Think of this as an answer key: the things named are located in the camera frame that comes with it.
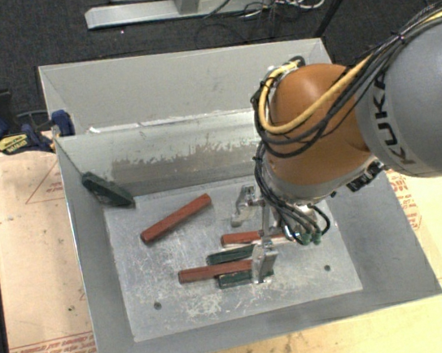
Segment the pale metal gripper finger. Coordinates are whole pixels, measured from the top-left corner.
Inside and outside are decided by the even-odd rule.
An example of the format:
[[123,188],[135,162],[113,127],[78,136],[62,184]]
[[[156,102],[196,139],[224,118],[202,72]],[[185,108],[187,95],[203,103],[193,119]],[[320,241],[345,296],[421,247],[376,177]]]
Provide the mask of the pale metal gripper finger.
[[252,281],[260,284],[274,274],[274,263],[278,257],[278,250],[273,243],[262,243],[254,245],[252,251]]
[[238,228],[245,221],[249,221],[256,214],[256,191],[255,186],[243,185],[235,202],[235,210],[230,217],[231,227]]

